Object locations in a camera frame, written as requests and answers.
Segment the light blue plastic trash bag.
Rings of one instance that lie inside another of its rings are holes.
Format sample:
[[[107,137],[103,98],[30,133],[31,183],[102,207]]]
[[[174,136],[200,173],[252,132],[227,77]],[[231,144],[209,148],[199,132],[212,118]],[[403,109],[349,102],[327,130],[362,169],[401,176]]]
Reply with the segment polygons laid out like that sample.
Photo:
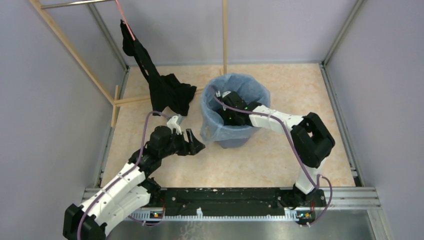
[[[200,136],[206,142],[247,141],[259,128],[252,126],[225,126],[223,118],[216,112],[223,106],[215,99],[216,91],[236,92],[246,103],[258,102],[267,107],[271,104],[270,91],[253,76],[228,73],[212,79],[201,94],[200,107],[203,117]]]

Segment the blue plastic trash bin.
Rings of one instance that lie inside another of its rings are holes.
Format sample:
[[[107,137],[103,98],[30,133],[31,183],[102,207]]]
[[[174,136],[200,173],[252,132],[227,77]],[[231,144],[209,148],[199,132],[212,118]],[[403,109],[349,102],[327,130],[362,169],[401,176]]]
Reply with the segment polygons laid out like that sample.
[[[219,146],[221,146],[223,149],[234,149],[234,148],[240,148],[244,146],[252,136],[253,136],[252,134],[240,135],[240,136],[234,135],[234,136],[230,136],[229,139],[217,140],[215,142]]]

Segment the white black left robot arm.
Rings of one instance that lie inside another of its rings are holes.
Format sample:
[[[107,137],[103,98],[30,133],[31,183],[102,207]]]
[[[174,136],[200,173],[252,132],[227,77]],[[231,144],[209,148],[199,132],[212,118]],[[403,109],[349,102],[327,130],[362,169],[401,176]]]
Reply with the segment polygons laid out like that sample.
[[[161,166],[162,159],[194,156],[205,147],[189,128],[179,134],[168,126],[157,126],[107,185],[80,205],[71,204],[65,210],[63,236],[68,240],[105,240],[134,211],[160,202],[161,187],[150,175]]]

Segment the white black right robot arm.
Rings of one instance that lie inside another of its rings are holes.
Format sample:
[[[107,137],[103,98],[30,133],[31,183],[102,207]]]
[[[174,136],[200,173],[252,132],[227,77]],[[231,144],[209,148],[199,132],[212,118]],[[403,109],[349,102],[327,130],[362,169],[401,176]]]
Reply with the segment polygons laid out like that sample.
[[[320,171],[336,142],[321,118],[314,112],[292,115],[259,102],[246,103],[235,91],[214,94],[221,105],[217,113],[229,126],[251,126],[284,134],[300,164],[293,186],[293,200],[307,206],[320,186]]]

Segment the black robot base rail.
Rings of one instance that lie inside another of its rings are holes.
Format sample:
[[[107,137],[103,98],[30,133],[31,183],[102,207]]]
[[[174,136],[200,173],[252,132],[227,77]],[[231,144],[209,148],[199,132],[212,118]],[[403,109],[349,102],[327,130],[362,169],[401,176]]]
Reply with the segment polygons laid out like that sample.
[[[315,221],[327,206],[322,189],[303,194],[287,187],[163,188],[130,215],[146,226],[182,221]]]

